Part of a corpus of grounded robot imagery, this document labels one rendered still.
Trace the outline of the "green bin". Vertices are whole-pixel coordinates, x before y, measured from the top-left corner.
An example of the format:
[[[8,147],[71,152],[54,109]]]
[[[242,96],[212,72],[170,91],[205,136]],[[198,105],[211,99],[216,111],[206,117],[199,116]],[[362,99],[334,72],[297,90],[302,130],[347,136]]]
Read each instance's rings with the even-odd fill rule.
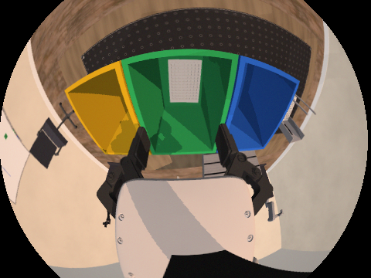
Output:
[[[152,155],[216,153],[216,134],[226,121],[238,57],[208,49],[171,49],[121,61]],[[170,103],[168,59],[202,60],[198,103]]]

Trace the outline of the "yellow bin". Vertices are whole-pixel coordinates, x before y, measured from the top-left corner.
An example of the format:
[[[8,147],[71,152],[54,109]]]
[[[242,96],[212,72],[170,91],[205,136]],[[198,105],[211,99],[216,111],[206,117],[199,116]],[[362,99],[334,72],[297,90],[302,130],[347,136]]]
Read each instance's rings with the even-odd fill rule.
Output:
[[[128,154],[141,125],[121,60],[90,73],[64,91],[80,122],[105,154]]]

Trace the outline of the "blue open-top bin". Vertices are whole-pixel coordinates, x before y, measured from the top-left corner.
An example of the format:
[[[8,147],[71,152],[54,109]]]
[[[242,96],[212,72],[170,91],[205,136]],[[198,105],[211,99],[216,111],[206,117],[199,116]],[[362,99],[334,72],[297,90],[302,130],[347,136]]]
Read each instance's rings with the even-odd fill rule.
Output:
[[[299,83],[273,66],[239,55],[225,121],[238,151],[267,146],[288,112]]]

